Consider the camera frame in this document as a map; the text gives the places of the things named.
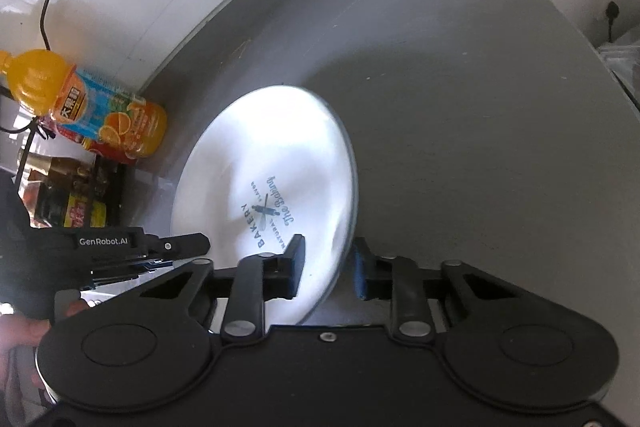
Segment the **person's left hand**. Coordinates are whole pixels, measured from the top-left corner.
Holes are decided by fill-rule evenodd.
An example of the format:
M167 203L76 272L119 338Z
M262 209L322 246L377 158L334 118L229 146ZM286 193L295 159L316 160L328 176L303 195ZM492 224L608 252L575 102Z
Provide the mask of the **person's left hand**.
M13 367L11 353L18 347L35 348L51 328L48 320L35 320L22 314L1 315L1 422L10 425L6 418L6 389L10 383L10 369Z

